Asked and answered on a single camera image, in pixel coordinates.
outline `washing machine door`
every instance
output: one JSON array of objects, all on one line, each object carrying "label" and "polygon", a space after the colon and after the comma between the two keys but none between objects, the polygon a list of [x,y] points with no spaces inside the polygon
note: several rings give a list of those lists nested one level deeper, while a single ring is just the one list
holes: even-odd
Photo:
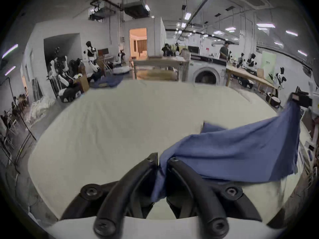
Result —
[{"label": "washing machine door", "polygon": [[216,69],[212,67],[203,67],[193,74],[193,82],[216,84],[220,83],[220,75]]}]

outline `ceiling beam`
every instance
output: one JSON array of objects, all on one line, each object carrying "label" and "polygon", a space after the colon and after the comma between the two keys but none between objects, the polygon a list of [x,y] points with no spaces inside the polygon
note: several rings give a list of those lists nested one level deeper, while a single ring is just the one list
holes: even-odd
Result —
[{"label": "ceiling beam", "polygon": [[193,18],[198,14],[198,12],[201,10],[201,8],[204,6],[204,4],[207,2],[208,0],[202,0],[201,4],[198,6],[197,10],[192,14],[192,17],[189,19],[189,21],[187,22],[184,30],[186,29],[186,27],[192,22]]}]

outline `cardboard box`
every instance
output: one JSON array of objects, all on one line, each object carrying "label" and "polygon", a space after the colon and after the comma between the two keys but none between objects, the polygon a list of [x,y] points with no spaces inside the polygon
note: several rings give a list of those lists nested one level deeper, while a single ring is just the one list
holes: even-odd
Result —
[{"label": "cardboard box", "polygon": [[81,93],[87,92],[90,88],[89,82],[87,81],[86,74],[83,74],[82,77],[75,79],[74,82],[80,83]]}]

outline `man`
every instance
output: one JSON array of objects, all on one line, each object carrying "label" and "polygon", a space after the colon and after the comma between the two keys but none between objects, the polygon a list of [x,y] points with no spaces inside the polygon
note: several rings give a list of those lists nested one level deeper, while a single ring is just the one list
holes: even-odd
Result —
[{"label": "man", "polygon": [[221,49],[219,50],[219,52],[220,52],[219,58],[227,59],[227,57],[228,57],[228,46],[229,46],[229,42],[226,41],[224,46],[222,46]]}]

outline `wooden table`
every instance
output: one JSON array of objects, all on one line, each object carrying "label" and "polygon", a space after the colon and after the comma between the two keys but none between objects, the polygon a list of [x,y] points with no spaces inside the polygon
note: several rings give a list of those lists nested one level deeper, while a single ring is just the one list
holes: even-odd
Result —
[{"label": "wooden table", "polygon": [[228,86],[228,84],[229,84],[229,79],[231,78],[231,75],[235,74],[236,76],[247,78],[247,79],[250,79],[250,80],[258,82],[258,90],[260,88],[260,85],[265,85],[266,87],[272,88],[271,95],[270,95],[268,103],[270,103],[270,101],[271,101],[271,98],[273,96],[274,90],[277,90],[277,88],[274,85],[272,85],[270,82],[268,82],[266,79],[259,78],[259,77],[255,76],[253,74],[250,74],[245,69],[236,68],[232,64],[227,64],[226,65],[226,74],[228,75],[226,86]]},{"label": "wooden table", "polygon": [[179,69],[182,68],[182,78],[181,81],[185,82],[187,80],[188,76],[188,66],[189,61],[185,60],[183,57],[147,57],[146,59],[140,59],[136,60],[133,59],[133,65],[134,65],[134,77],[136,76],[136,66],[162,66],[162,67],[168,67],[172,66],[178,70],[178,80],[179,80]]}]

